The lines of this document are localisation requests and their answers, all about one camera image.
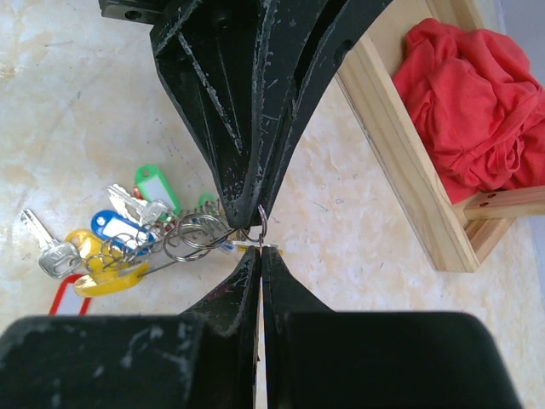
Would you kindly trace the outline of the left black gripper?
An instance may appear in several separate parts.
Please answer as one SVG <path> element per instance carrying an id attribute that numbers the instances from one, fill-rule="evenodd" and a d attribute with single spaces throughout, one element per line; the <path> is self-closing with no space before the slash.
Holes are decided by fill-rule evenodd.
<path id="1" fill-rule="evenodd" d="M 272 143 L 258 65 L 268 1 L 99 0 L 101 16 L 153 25 L 158 77 L 212 173 L 227 223 L 261 221 Z"/>

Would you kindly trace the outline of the key with yellow tag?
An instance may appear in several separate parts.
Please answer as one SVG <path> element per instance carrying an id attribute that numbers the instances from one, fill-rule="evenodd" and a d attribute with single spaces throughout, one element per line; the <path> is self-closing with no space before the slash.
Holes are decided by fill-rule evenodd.
<path id="1" fill-rule="evenodd" d="M 261 231 L 256 239 L 250 237 L 249 229 L 241 229 L 237 231 L 231 238 L 230 243 L 238 249 L 238 251 L 246 251 L 249 247 L 253 246 L 262 251 L 265 248 L 273 248 L 279 251 L 280 255 L 283 255 L 283 251 L 277 244 L 267 243 L 265 238 L 268 232 L 268 218 L 267 213 L 262 204 L 257 206 L 258 214 L 261 220 Z"/>

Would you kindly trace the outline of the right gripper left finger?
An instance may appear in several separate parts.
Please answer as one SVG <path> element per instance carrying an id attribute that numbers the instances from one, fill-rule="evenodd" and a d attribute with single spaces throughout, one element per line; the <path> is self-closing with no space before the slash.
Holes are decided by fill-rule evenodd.
<path id="1" fill-rule="evenodd" d="M 252 408 L 261 256 L 177 315 L 33 316 L 1 337 L 4 408 Z"/>

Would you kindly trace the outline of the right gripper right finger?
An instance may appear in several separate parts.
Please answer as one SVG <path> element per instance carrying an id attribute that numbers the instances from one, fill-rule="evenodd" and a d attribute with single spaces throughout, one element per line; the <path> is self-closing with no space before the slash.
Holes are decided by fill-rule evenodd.
<path id="1" fill-rule="evenodd" d="M 271 408 L 518 408 L 496 344 L 471 314 L 336 312 L 261 255 Z"/>

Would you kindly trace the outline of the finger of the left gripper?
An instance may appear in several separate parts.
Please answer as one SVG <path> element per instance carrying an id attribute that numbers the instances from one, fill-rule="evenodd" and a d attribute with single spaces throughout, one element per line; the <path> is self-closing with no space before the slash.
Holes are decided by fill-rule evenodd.
<path id="1" fill-rule="evenodd" d="M 346 54 L 387 1 L 266 1 L 251 80 L 246 222 L 270 211 L 290 159 Z"/>

